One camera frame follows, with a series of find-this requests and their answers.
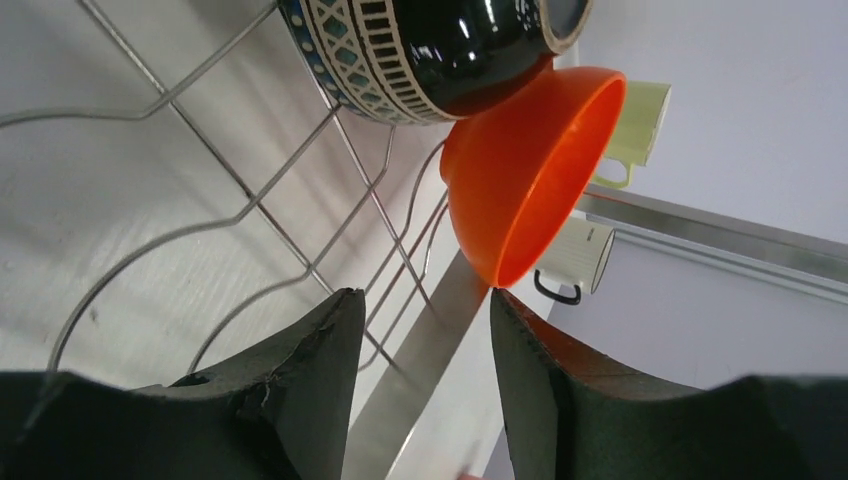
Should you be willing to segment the orange plastic bowl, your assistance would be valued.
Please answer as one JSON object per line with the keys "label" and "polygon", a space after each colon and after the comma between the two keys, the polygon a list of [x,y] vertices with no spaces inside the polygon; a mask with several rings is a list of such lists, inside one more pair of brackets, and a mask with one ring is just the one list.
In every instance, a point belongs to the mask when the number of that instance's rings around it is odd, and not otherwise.
{"label": "orange plastic bowl", "polygon": [[543,256],[577,205],[620,117],[617,70],[547,66],[497,106],[454,124],[440,175],[461,252],[508,288]]}

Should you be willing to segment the brown patterned small bowl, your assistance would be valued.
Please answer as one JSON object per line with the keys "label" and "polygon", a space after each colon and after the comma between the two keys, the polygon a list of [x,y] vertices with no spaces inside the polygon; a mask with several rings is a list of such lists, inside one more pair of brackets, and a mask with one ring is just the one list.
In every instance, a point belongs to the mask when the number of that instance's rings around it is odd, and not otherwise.
{"label": "brown patterned small bowl", "polygon": [[577,42],[591,0],[281,0],[311,73],[352,113],[454,122],[530,83]]}

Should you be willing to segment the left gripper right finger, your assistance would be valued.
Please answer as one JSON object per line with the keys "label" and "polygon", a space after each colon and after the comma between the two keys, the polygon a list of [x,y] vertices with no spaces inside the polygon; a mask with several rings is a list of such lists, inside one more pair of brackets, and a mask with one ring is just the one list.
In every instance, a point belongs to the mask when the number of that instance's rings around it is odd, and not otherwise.
{"label": "left gripper right finger", "polygon": [[847,381],[749,375],[706,390],[629,367],[503,289],[491,342],[519,479],[843,479]]}

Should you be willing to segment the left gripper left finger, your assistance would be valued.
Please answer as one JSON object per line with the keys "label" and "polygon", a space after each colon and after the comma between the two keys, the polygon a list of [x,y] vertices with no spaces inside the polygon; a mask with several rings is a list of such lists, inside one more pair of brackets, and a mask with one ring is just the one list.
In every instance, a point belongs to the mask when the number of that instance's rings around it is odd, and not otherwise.
{"label": "left gripper left finger", "polygon": [[337,479],[365,322],[344,288],[172,385],[69,371],[1,375],[5,479]]}

